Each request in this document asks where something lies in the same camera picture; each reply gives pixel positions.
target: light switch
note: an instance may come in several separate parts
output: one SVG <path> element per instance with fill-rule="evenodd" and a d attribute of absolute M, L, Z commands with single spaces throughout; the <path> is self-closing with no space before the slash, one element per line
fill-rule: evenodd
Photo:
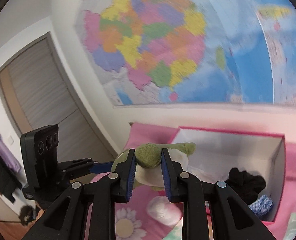
<path fill-rule="evenodd" d="M 8 143 L 9 143 L 10 145 L 12 145 L 12 144 L 14 143 L 14 139 L 12 138 L 11 135 L 9 135 L 9 137 L 8 137 Z"/>

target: camera lens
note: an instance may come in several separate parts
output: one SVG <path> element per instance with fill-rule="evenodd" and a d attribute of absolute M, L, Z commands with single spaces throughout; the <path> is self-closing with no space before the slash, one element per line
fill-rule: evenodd
<path fill-rule="evenodd" d="M 44 149 L 45 149 L 44 143 L 42 141 L 40 141 L 39 144 L 38 144 L 38 153 L 40 155 L 43 154 Z"/>
<path fill-rule="evenodd" d="M 55 133 L 55 134 L 54 134 L 54 143 L 56 144 L 57 142 L 58 142 L 58 134 Z"/>
<path fill-rule="evenodd" d="M 47 148 L 47 150 L 49 150 L 49 149 L 51 148 L 51 146 L 52 146 L 52 138 L 51 138 L 51 136 L 49 135 L 49 136 L 47 137 L 47 139 L 46 139 L 46 148 Z"/>

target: map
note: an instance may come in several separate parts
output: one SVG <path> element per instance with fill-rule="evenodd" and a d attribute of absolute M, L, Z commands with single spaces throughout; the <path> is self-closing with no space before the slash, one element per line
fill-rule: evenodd
<path fill-rule="evenodd" d="M 289 0 L 81 0 L 75 29 L 114 106 L 296 106 Z"/>

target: green stuffed toy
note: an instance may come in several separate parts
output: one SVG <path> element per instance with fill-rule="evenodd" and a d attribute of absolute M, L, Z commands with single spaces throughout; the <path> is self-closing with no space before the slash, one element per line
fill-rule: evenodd
<path fill-rule="evenodd" d="M 163 190 L 164 181 L 161 172 L 161 150 L 167 148 L 171 160 L 179 162 L 185 171 L 188 166 L 188 156 L 196 150 L 194 143 L 176 144 L 142 144 L 135 150 L 137 162 L 134 188 L 140 185 L 151 186 L 153 190 Z M 114 172 L 118 163 L 127 159 L 129 149 L 122 152 L 114 161 L 111 172 Z"/>

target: gray door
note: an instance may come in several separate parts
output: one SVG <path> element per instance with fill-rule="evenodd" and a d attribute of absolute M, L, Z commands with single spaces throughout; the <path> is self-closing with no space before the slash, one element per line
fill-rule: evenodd
<path fill-rule="evenodd" d="M 89 124 L 85 109 L 81 109 L 73 98 L 72 86 L 67 85 L 67 79 L 65 82 L 59 71 L 49 37 L 19 53 L 0 72 L 0 77 L 6 102 L 13 101 L 7 100 L 11 98 L 7 93 L 16 96 L 15 111 L 12 111 L 11 102 L 8 107 L 19 129 L 21 125 L 15 115 L 26 119 L 25 131 L 20 129 L 21 133 L 26 132 L 27 127 L 36 129 L 59 125 L 59 162 L 88 157 L 99 162 L 114 159 L 115 153 L 110 145 L 99 134 L 98 128 L 93 129 L 95 124 Z"/>

